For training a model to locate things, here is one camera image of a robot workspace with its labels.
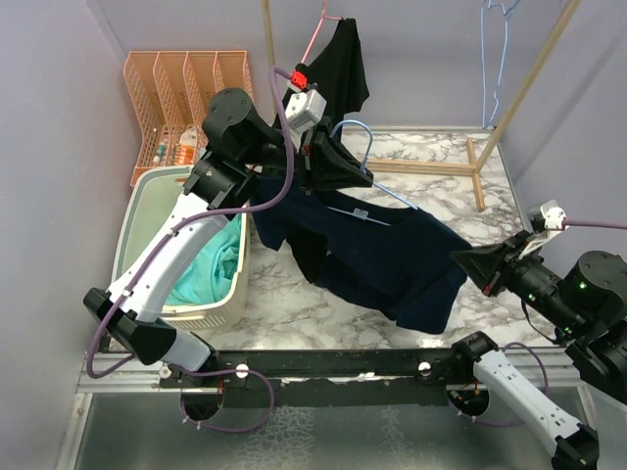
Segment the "navy blue t shirt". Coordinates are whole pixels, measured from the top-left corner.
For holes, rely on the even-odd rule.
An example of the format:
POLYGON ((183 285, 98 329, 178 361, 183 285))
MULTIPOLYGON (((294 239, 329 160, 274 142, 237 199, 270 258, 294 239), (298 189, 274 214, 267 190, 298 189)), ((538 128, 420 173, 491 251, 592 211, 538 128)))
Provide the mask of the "navy blue t shirt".
POLYGON ((399 327, 441 334, 466 281, 451 254, 470 245, 422 209, 386 208, 338 191, 294 184, 253 215, 262 243, 288 244, 305 278, 399 327))

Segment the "teal t shirt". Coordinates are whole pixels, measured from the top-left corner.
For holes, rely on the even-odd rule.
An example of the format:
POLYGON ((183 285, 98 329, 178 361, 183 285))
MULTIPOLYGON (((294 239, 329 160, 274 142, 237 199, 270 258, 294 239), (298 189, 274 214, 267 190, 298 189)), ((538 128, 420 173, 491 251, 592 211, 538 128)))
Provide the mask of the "teal t shirt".
POLYGON ((237 270, 240 242, 238 214, 192 260, 170 291, 166 305, 210 305, 224 299, 237 270))

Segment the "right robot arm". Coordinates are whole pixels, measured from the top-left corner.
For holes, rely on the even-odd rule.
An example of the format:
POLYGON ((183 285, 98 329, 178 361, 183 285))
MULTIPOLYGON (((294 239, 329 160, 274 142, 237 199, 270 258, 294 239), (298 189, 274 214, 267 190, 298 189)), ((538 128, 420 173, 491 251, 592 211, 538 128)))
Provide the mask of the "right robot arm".
POLYGON ((452 375, 478 380, 536 434, 554 469, 626 466, 626 262, 604 251, 584 253, 565 277, 544 265, 521 231, 500 244, 456 251, 452 260, 487 297, 517 295, 555 328, 555 343, 578 371, 597 416, 591 428, 560 409, 526 379, 485 333, 454 343, 452 375))

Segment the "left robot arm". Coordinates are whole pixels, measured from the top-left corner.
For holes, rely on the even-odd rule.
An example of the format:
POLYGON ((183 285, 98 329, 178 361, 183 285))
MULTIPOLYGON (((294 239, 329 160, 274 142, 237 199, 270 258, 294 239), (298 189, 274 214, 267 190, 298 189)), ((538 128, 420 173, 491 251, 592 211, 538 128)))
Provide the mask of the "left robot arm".
POLYGON ((83 299, 99 323, 87 353, 90 377, 101 376, 93 369, 94 355, 103 335, 110 334, 145 365, 163 361, 176 366, 198 387, 214 380, 215 349, 162 320, 167 296, 230 216, 267 211, 287 196, 296 168, 292 138, 319 125, 325 104, 321 93, 307 85, 284 104, 278 115, 281 127, 274 129, 260 118, 243 89, 218 92, 203 124, 207 151, 192 167, 169 218, 123 276, 107 290, 91 289, 83 299), (272 199, 251 206, 255 176, 249 166, 260 164, 271 147, 285 158, 285 178, 272 199))

